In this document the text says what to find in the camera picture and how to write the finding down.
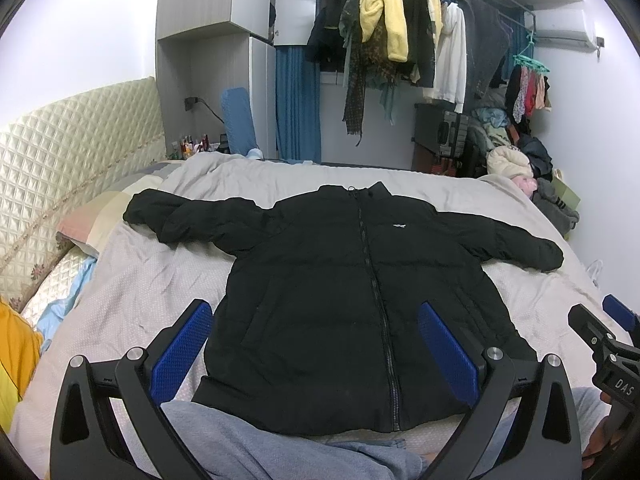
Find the right hand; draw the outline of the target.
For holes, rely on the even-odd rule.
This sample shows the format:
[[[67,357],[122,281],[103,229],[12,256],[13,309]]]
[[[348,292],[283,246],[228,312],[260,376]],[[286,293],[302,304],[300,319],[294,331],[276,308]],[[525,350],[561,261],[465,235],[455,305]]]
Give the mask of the right hand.
[[[591,468],[596,461],[596,455],[622,438],[621,431],[612,430],[611,404],[611,397],[606,393],[597,393],[595,388],[587,388],[582,396],[580,431],[583,470]]]

